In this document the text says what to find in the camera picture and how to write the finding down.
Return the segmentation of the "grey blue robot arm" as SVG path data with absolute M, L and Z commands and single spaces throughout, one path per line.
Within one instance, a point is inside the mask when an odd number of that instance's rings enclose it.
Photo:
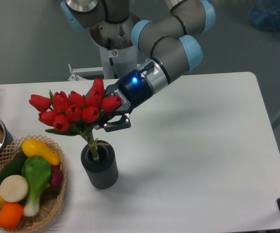
M 215 23 L 215 10 L 206 0 L 168 0 L 170 16 L 153 23 L 140 20 L 127 0 L 64 0 L 62 11 L 78 31 L 88 29 L 99 48 L 103 76 L 116 82 L 107 96 L 121 106 L 103 116 L 95 129 L 129 128 L 134 108 L 197 66 L 203 58 L 195 35 Z

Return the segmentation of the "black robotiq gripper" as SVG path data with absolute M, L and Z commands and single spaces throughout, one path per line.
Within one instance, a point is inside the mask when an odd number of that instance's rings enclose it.
M 105 97 L 117 96 L 121 98 L 121 105 L 111 115 L 120 116 L 120 119 L 112 122 L 96 123 L 93 129 L 104 129 L 106 132 L 114 132 L 131 127 L 130 113 L 143 102 L 153 96 L 153 89 L 148 82 L 147 70 L 133 70 L 115 84 L 108 85 L 105 89 Z M 85 94 L 88 98 L 92 87 Z

